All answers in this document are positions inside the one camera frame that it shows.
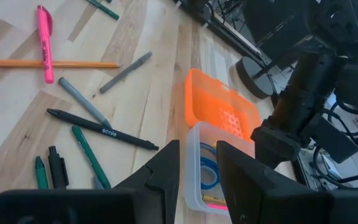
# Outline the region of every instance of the round black base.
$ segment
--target round black base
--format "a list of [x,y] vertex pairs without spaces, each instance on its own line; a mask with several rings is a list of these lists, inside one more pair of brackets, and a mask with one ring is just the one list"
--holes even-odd
[[236,69],[242,83],[253,95],[264,99],[273,94],[273,87],[267,74],[254,79],[254,75],[262,68],[251,58],[243,57],[236,63]]

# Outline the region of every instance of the clear plastic container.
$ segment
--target clear plastic container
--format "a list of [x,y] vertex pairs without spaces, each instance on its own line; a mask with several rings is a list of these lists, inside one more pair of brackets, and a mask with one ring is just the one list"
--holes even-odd
[[187,206],[201,212],[229,215],[227,210],[215,209],[207,206],[202,199],[202,194],[224,199],[220,184],[210,190],[201,189],[201,179],[211,178],[211,172],[201,168],[200,156],[205,156],[216,162],[216,159],[206,150],[200,150],[200,143],[210,146],[217,141],[226,141],[244,153],[255,157],[253,141],[245,141],[233,136],[207,122],[199,122],[190,130],[186,139],[186,162],[185,162],[185,200]]

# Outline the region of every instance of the pen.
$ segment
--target pen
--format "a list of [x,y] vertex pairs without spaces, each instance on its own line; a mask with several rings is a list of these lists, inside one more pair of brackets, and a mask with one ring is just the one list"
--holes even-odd
[[221,205],[226,205],[226,201],[223,199],[218,199],[216,197],[210,196],[210,195],[205,195],[203,194],[203,201],[205,202],[212,202],[212,203],[217,203],[217,204],[221,204]]
[[122,80],[131,71],[136,70],[137,68],[142,66],[152,56],[152,54],[153,54],[152,52],[147,52],[145,55],[141,56],[136,62],[125,68],[120,74],[118,74],[112,80],[104,84],[104,86],[102,86],[102,88],[99,89],[99,92],[102,94],[107,92],[112,86],[114,86],[117,82]]
[[112,10],[108,9],[106,6],[102,5],[100,2],[96,0],[87,0],[89,3],[97,7],[98,9],[102,10],[107,15],[111,16],[113,19],[118,20],[119,16],[114,13]]
[[87,111],[89,111],[94,118],[106,127],[112,128],[109,121],[78,91],[67,79],[59,78],[59,84],[73,96]]
[[[112,62],[66,61],[52,62],[55,68],[119,68],[121,65]],[[43,68],[44,61],[22,59],[0,59],[0,67],[6,68]]]
[[81,129],[77,126],[73,126],[73,127],[71,127],[71,130],[73,131],[74,137],[77,140],[78,144],[84,151],[86,158],[88,158],[88,161],[91,164],[94,174],[99,179],[99,181],[102,183],[102,185],[105,189],[110,189],[111,185],[110,185],[109,179],[107,178],[102,167],[100,166],[96,156],[94,156],[93,151],[92,151],[90,145],[88,144],[88,142],[86,141],[85,136],[82,133]]
[[125,134],[120,131],[116,131],[114,129],[107,128],[103,125],[94,123],[92,121],[88,121],[87,119],[83,119],[79,116],[75,116],[75,115],[67,113],[65,111],[56,110],[56,109],[47,109],[47,112],[62,121],[69,122],[71,124],[80,126],[82,128],[86,128],[91,131],[97,132],[99,134],[103,134],[105,136],[109,136],[110,138],[124,141],[129,144],[133,144],[135,146],[143,147],[145,149],[156,150],[156,151],[158,150],[158,146],[151,143],[150,141],[145,141],[143,139],[139,139],[139,138],[131,136],[129,134]]
[[52,53],[50,51],[50,36],[52,35],[52,16],[41,5],[37,6],[38,32],[41,41],[41,51],[44,60],[45,83],[53,83]]
[[66,189],[66,186],[68,185],[68,177],[65,160],[56,152],[55,146],[49,147],[48,160],[53,187],[55,189]]
[[225,210],[225,211],[229,210],[226,206],[222,206],[222,205],[214,205],[214,204],[206,204],[206,205],[209,208],[220,209],[220,210]]
[[37,179],[38,189],[49,189],[45,165],[39,156],[35,158],[35,178]]

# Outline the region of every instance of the orange pencil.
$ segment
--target orange pencil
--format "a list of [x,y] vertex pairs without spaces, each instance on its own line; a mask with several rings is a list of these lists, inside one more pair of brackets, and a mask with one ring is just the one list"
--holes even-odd
[[[0,59],[0,67],[42,68],[43,66],[41,60]],[[57,68],[119,68],[121,65],[111,62],[56,60],[53,61],[53,66]]]

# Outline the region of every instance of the plastic container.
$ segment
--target plastic container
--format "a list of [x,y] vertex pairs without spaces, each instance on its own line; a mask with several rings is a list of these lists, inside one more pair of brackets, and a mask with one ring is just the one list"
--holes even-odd
[[254,104],[195,68],[190,70],[185,82],[185,119],[191,127],[206,121],[245,140],[261,124]]
[[213,158],[208,151],[200,150],[200,142],[212,146],[216,144],[218,140],[226,141],[246,154],[255,157],[253,141],[240,139],[206,122],[197,123],[196,126],[190,130],[186,139],[185,200],[189,208],[193,210],[229,215],[227,210],[210,208],[202,200],[202,194],[224,199],[220,184],[210,190],[201,189],[201,178],[208,175],[208,173],[205,173],[200,166],[200,156],[205,156],[215,162],[216,159]]

